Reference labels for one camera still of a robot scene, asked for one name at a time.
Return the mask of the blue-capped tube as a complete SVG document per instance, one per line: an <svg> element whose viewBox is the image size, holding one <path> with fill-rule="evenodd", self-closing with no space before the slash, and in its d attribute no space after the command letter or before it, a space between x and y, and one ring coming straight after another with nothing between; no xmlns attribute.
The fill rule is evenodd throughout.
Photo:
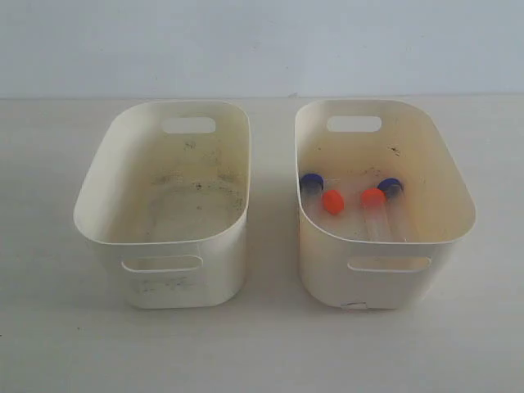
<svg viewBox="0 0 524 393"><path fill-rule="evenodd" d="M304 207L320 202L324 189L324 178L320 174L307 173L300 178L300 198Z"/></svg>
<svg viewBox="0 0 524 393"><path fill-rule="evenodd" d="M410 223L403 184L397 178L385 178L377 188L386 196L386 211L395 238L399 242L407 242L410 238Z"/></svg>

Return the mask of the orange-capped tube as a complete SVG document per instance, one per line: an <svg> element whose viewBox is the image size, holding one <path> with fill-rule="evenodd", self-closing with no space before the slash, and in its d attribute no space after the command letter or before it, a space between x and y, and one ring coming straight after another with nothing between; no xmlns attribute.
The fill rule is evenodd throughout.
<svg viewBox="0 0 524 393"><path fill-rule="evenodd" d="M330 215L338 215L345 209L345 200L336 189L327 190L321 196L322 207Z"/></svg>
<svg viewBox="0 0 524 393"><path fill-rule="evenodd" d="M371 242L389 242L391 229L386 212L386 195L378 188L368 188L360 195L364 223Z"/></svg>

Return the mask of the cream plastic bin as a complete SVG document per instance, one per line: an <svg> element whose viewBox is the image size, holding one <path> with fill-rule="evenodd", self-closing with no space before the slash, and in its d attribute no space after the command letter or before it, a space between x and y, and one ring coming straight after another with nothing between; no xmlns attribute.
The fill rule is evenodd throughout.
<svg viewBox="0 0 524 393"><path fill-rule="evenodd" d="M217 100L146 102L110 124L74 222L131 305L220 305L245 282L250 185L243 109Z"/></svg>
<svg viewBox="0 0 524 393"><path fill-rule="evenodd" d="M342 309L398 309L421 300L476 219L473 200L430 116L387 100L322 100L296 113L299 270L311 296ZM324 178L345 209L304 207L300 178ZM385 178L404 187L410 238L371 242L361 193Z"/></svg>

